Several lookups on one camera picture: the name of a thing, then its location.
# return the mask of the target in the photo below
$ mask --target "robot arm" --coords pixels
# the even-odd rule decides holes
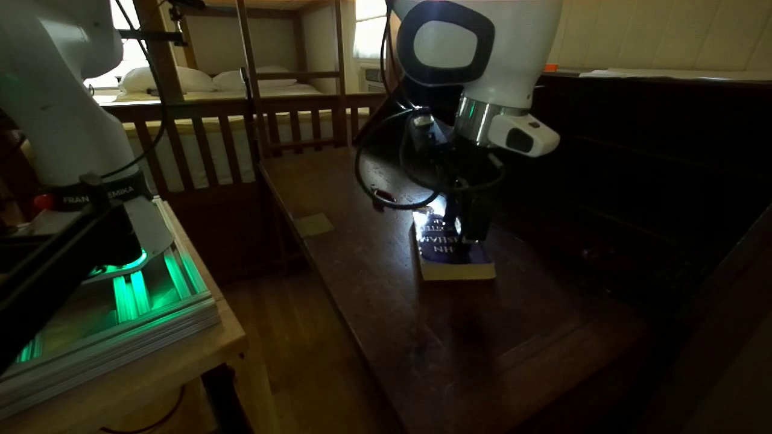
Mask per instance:
[[[425,87],[462,84],[455,136],[542,157],[560,138],[528,109],[560,10],[563,0],[395,0],[397,61]]]
[[[68,187],[127,163],[120,124],[81,87],[122,56],[109,0],[8,0],[3,10],[0,109],[34,143],[38,180]],[[132,167],[115,179],[137,175]]]

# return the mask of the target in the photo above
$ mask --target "wooden table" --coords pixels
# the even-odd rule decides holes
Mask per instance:
[[[421,284],[411,212],[374,209],[349,149],[273,160],[263,173],[408,431],[507,431],[646,338],[632,308],[563,284],[502,219],[487,237],[494,283]],[[558,407],[581,419],[596,397]]]
[[[228,354],[239,354],[244,350],[244,327],[166,203],[162,203],[162,216],[170,230],[173,240],[190,251],[218,302],[220,324],[49,403],[23,410],[10,419],[0,419],[0,431],[93,431],[196,378],[202,378],[215,418],[225,425],[222,431],[248,429],[232,389],[232,373],[225,366]]]

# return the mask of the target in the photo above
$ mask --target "wooden floor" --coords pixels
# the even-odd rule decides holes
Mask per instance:
[[[236,283],[225,286],[225,294],[248,335],[248,350],[232,366],[242,404],[259,434],[401,431],[312,271]],[[179,394],[169,394],[109,429],[146,427],[175,397]],[[151,431],[215,431],[202,389],[186,385],[179,412]]]

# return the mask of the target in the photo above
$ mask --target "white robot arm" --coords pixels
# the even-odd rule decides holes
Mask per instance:
[[[45,187],[76,186],[132,160],[120,124],[81,87],[120,62],[109,0],[5,0],[0,14],[0,109],[34,145]],[[109,180],[137,179],[137,168]]]
[[[542,157],[560,138],[528,109],[560,10],[563,0],[395,0],[397,61],[425,87],[462,84],[455,136]]]

